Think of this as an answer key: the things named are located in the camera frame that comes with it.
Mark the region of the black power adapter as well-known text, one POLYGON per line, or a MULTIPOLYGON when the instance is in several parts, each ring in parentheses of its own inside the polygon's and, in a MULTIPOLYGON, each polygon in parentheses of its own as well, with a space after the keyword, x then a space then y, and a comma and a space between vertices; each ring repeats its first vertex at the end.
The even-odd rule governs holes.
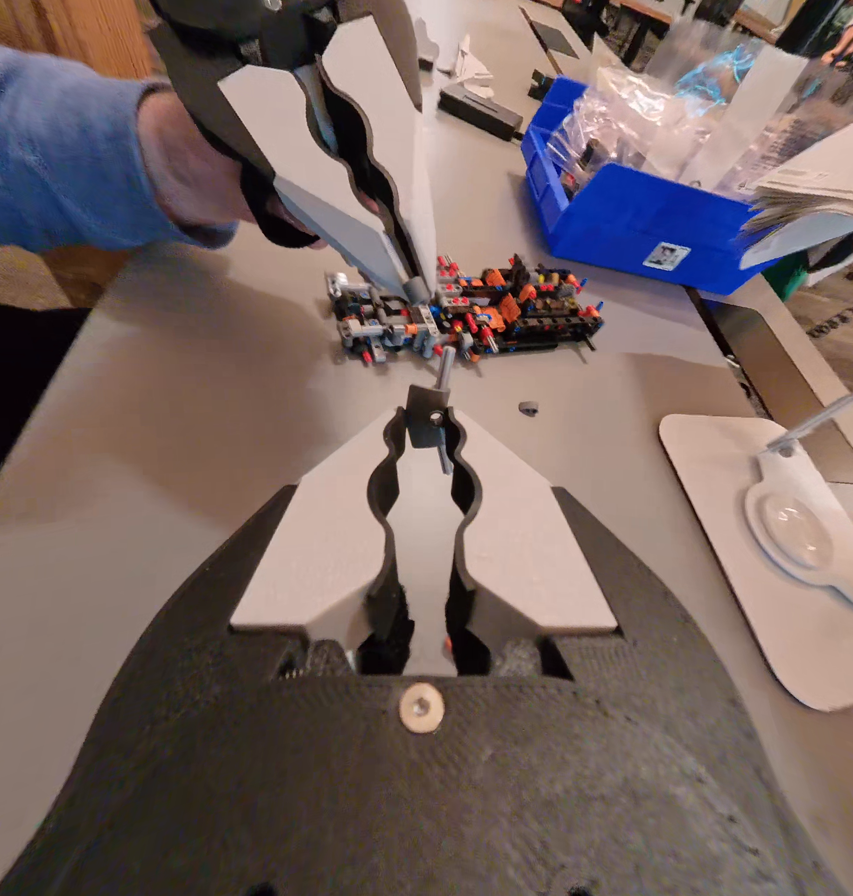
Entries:
POLYGON ((502 141, 522 140, 522 116, 491 99, 478 96, 462 84, 443 87, 437 106, 454 118, 502 141))

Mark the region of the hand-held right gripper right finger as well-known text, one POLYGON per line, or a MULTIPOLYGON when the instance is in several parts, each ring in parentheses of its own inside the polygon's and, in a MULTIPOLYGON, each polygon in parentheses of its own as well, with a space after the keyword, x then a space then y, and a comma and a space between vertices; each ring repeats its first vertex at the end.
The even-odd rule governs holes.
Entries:
POLYGON ((459 674, 488 674, 505 649, 617 631, 555 487, 463 413, 446 412, 455 531, 446 645, 459 674))

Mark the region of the white book stand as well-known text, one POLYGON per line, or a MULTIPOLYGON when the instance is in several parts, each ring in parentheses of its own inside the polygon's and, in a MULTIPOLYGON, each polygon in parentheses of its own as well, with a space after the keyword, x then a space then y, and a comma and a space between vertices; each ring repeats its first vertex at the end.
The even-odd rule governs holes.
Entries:
POLYGON ((671 414, 660 441, 774 677, 849 709, 853 392, 762 275, 696 300, 765 414, 671 414))

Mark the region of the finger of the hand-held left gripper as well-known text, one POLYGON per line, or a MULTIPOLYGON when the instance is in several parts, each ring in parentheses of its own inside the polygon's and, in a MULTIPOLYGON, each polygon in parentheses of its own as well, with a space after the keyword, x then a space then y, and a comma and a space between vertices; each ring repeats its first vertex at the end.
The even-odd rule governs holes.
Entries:
POLYGON ((353 187, 350 164, 320 148, 308 123, 303 87, 288 72, 246 65, 219 89, 274 171, 284 205, 319 233, 348 263, 395 292, 421 276, 421 113, 393 64, 322 64, 326 94, 351 102, 365 125, 365 154, 387 176, 398 224, 413 262, 403 260, 396 235, 353 187))
POLYGON ((320 76, 345 191, 329 189, 329 235, 378 285, 432 293, 436 231, 414 26, 404 2, 336 5, 320 76))

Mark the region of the white folded paper pieces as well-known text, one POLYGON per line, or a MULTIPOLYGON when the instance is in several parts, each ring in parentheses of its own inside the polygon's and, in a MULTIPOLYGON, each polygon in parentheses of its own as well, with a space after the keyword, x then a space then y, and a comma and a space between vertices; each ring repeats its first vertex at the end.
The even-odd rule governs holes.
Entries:
POLYGON ((470 35, 466 34, 458 44, 453 62, 439 72, 448 76, 453 84, 459 84, 480 98, 494 96, 493 74, 475 57, 470 46, 470 35))

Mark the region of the dark grey lego connector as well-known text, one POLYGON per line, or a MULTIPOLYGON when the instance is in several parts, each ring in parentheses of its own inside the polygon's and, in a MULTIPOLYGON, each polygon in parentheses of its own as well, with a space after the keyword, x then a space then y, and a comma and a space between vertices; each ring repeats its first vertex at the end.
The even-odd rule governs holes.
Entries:
POLYGON ((443 445, 450 396, 449 387, 410 385, 405 418, 412 448, 437 449, 443 445))

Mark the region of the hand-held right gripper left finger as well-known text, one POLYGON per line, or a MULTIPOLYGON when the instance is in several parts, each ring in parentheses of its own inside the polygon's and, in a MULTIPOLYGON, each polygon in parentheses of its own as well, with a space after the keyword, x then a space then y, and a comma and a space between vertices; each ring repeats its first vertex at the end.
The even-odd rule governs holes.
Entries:
POLYGON ((388 514, 399 496, 406 414, 382 414, 302 477, 230 626, 352 651, 363 673, 408 662, 408 602, 388 514))

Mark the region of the long light grey lego axle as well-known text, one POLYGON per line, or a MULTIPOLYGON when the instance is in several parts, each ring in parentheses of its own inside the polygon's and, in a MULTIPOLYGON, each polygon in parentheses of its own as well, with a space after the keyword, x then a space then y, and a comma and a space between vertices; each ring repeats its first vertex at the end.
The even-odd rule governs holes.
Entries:
POLYGON ((442 395, 444 404, 442 409, 431 415, 431 422, 440 430, 439 441, 437 442, 437 452, 439 454, 443 474, 446 476, 451 476, 453 474, 453 464, 446 448, 444 414, 445 409, 447 409, 447 402, 451 389, 451 375, 454 368, 455 357, 456 348, 453 345, 447 344, 443 346, 434 388, 442 395))

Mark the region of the blue bin with white tag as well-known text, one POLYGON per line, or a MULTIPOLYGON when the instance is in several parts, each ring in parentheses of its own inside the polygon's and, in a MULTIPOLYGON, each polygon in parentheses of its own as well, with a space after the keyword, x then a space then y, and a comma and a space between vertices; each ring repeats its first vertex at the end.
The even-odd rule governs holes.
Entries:
POLYGON ((748 205, 617 163, 569 199, 547 143, 586 88, 558 76, 522 137, 526 185, 552 256, 718 295, 779 263, 741 268, 748 205))

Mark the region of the clear plastic parts bags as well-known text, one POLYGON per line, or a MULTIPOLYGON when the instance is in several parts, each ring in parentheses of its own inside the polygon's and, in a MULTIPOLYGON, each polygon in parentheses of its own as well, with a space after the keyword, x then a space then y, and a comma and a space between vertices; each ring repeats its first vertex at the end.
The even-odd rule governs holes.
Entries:
POLYGON ((677 21, 641 73, 596 66, 546 143, 567 198, 606 164, 723 196, 787 110, 808 60, 706 21, 677 21))

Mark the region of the partly built lego model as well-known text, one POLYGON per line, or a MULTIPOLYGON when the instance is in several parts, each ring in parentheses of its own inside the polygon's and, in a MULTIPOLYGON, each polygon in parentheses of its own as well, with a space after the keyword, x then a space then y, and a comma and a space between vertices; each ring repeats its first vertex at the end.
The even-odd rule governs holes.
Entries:
POLYGON ((505 267, 465 274, 447 254, 436 259, 432 297, 415 301, 343 273, 325 284, 344 351, 366 365, 406 350, 425 360, 453 347, 457 359, 551 351, 563 344, 595 350, 603 302, 584 304, 587 279, 566 268, 528 266, 518 254, 505 267))

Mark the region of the person's left forearm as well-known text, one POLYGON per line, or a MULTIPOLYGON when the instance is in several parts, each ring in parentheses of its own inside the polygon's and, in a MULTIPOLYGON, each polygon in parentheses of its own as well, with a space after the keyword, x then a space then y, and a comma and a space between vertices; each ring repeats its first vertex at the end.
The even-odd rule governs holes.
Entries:
POLYGON ((227 245, 234 222, 176 224, 154 195, 138 115, 157 93, 175 97, 163 84, 0 46, 0 246, 227 245))

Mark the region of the wooden cabinet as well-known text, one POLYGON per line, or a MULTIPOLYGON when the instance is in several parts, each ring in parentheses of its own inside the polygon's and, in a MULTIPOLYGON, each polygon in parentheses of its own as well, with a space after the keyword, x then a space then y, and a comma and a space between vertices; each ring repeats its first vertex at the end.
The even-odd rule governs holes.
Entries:
MULTIPOLYGON (((0 44, 140 80, 160 71, 146 35, 152 17, 149 2, 0 1, 0 44)), ((86 246, 41 254, 0 248, 0 304, 93 308, 134 254, 86 246)))

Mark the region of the person's left hand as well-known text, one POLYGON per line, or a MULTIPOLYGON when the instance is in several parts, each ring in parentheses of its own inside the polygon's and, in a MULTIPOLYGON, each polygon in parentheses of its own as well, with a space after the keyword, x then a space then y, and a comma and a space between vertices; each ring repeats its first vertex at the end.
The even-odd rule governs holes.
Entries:
POLYGON ((241 188, 240 161, 215 149, 170 89, 138 106, 138 139, 156 200, 183 230, 256 223, 241 188))

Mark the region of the lego instruction booklet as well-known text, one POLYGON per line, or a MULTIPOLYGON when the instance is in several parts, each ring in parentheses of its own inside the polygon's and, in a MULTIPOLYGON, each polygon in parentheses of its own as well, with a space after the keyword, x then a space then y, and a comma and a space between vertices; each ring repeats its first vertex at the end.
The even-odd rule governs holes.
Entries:
POLYGON ((815 213, 853 218, 853 123, 757 180, 751 208, 746 234, 815 213))

